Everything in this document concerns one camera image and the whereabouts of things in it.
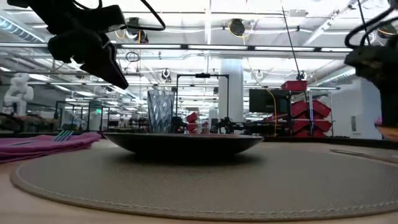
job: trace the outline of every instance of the monitor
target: monitor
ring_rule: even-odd
[[[275,97],[277,113],[287,113],[290,99],[289,91],[271,90]],[[249,111],[256,113],[274,113],[274,99],[268,91],[263,89],[249,90]]]

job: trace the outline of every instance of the pink napkin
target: pink napkin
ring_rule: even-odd
[[[0,164],[5,162],[31,159],[59,152],[70,152],[87,149],[99,141],[101,135],[97,133],[84,133],[71,136],[67,141],[54,142],[55,136],[36,136],[32,138],[0,138]],[[27,144],[11,146],[18,142],[37,141]]]

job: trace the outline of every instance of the wooden table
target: wooden table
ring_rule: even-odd
[[[116,147],[108,140],[101,140],[93,145],[93,150],[99,147]],[[398,151],[385,149],[372,149],[352,146],[336,146],[329,144],[309,143],[260,143],[260,147],[267,148],[292,148],[306,151],[321,151],[330,153],[330,149],[341,149],[358,152],[381,152],[385,155],[396,155]],[[41,199],[29,195],[12,186],[9,181],[9,173],[25,161],[13,162],[0,165],[0,223],[31,223],[31,224],[64,224],[64,223],[140,223],[140,224],[206,224],[211,222],[199,222],[189,220],[173,220],[166,218],[142,217],[137,215],[125,215],[111,212],[103,212],[88,208],[80,208],[50,200]],[[314,222],[287,222],[297,224],[376,224],[376,223],[398,223],[398,212],[371,217],[348,218],[339,220],[324,220]]]

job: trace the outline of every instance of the ceiling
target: ceiling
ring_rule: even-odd
[[[96,7],[97,0],[79,0],[88,7]],[[290,46],[286,32],[282,5],[280,0],[148,0],[149,4],[159,12],[167,25],[163,32],[147,31],[150,44],[211,44],[211,45],[255,45],[255,46]],[[362,0],[365,20],[369,20],[388,8],[385,0]],[[118,4],[127,19],[139,17],[140,24],[158,26],[155,17],[139,0],[103,0],[104,6]],[[344,48],[345,35],[360,25],[361,17],[357,1],[348,0],[284,0],[282,1],[287,19],[287,27],[292,44],[295,47],[341,47]],[[19,27],[37,38],[37,42],[46,42],[51,34],[46,30],[43,21],[30,9],[22,9],[7,5],[0,0],[0,18],[12,21]],[[246,28],[245,38],[231,35],[228,24],[231,19],[243,20]],[[117,44],[136,44],[123,31],[108,33],[109,38]],[[21,35],[10,34],[10,30],[0,29],[1,42],[27,42]],[[359,42],[359,36],[353,42]],[[382,40],[376,35],[371,36],[373,44]],[[125,58],[129,51],[141,55],[139,62],[128,62]],[[317,85],[320,80],[334,77],[344,69],[345,54],[297,53],[299,70],[305,71],[307,80]],[[76,85],[53,85],[65,95],[81,96],[77,92],[88,92],[99,98],[119,98],[117,106],[125,105],[134,110],[144,110],[147,90],[153,89],[152,84],[164,84],[161,74],[165,69],[170,72],[172,83],[178,73],[209,72],[217,74],[223,58],[238,57],[244,60],[245,85],[257,85],[253,76],[261,74],[261,85],[279,86],[287,80],[295,80],[297,67],[291,52],[234,52],[225,50],[156,50],[156,49],[119,49],[118,63],[128,74],[131,86],[126,91],[116,89],[109,93],[99,85],[80,85],[80,83],[102,83],[93,76],[76,77],[81,72],[79,65],[64,65],[54,62],[45,48],[32,49],[27,47],[2,48],[0,50],[0,66],[7,71],[28,71],[36,74],[31,79],[32,85],[40,86],[40,82],[76,83]],[[209,85],[209,87],[190,87],[179,90],[182,96],[213,96],[213,85],[217,86],[216,78],[196,79],[182,77],[181,83]],[[127,100],[135,97],[136,101]],[[191,104],[207,108],[216,107],[209,100],[192,101]]]

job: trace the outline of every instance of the white pillar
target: white pillar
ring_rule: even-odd
[[[243,121],[243,60],[222,59],[220,75],[229,75],[229,118],[235,122]],[[227,83],[225,77],[219,78],[218,110],[219,118],[227,116]]]

